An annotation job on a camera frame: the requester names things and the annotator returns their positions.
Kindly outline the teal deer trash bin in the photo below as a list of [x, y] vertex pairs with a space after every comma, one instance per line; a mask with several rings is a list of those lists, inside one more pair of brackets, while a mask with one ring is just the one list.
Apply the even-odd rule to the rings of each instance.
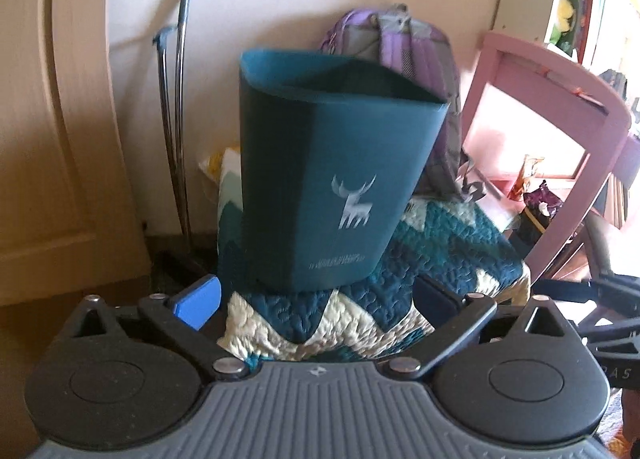
[[370, 61], [244, 52], [242, 247], [250, 281], [307, 292], [369, 276], [447, 110], [445, 99]]

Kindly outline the teal white zigzag quilt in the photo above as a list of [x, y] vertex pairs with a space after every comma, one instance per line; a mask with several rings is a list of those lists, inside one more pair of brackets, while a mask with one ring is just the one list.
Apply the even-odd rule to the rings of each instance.
[[335, 290], [269, 294], [244, 285], [240, 150], [207, 164], [218, 179], [218, 273], [227, 294], [219, 345], [256, 367], [262, 361], [363, 361], [390, 356], [435, 328], [413, 304], [430, 277], [453, 294], [478, 292], [522, 305], [530, 271], [473, 202], [411, 198], [382, 259], [366, 279]]

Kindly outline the beige wooden door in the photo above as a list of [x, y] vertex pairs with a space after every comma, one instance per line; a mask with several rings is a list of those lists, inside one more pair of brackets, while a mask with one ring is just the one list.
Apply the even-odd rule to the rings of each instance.
[[118, 133], [107, 0], [1, 0], [1, 301], [150, 262]]

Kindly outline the pink wooden chair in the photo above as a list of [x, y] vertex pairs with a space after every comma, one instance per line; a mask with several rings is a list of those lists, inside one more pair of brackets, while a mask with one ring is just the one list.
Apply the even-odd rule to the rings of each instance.
[[575, 176], [564, 204], [525, 257], [532, 279], [550, 266], [593, 205], [630, 141], [631, 113], [602, 78], [541, 44], [490, 31], [462, 109], [477, 156], [538, 156]]

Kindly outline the chrome pole stand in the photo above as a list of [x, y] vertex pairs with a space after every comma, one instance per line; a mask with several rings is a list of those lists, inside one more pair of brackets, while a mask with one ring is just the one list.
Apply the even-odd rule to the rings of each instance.
[[[181, 229], [181, 245], [178, 250], [166, 250], [163, 266], [172, 277], [186, 280], [202, 270], [193, 258], [192, 228], [189, 212], [186, 166], [184, 165], [184, 58], [186, 58], [186, 26], [188, 25], [190, 0], [179, 0], [177, 22], [163, 26], [153, 37], [156, 51], [158, 90], [160, 91], [160, 117], [166, 158], [169, 168], [172, 194]], [[174, 90], [169, 90], [168, 41], [175, 35]]]

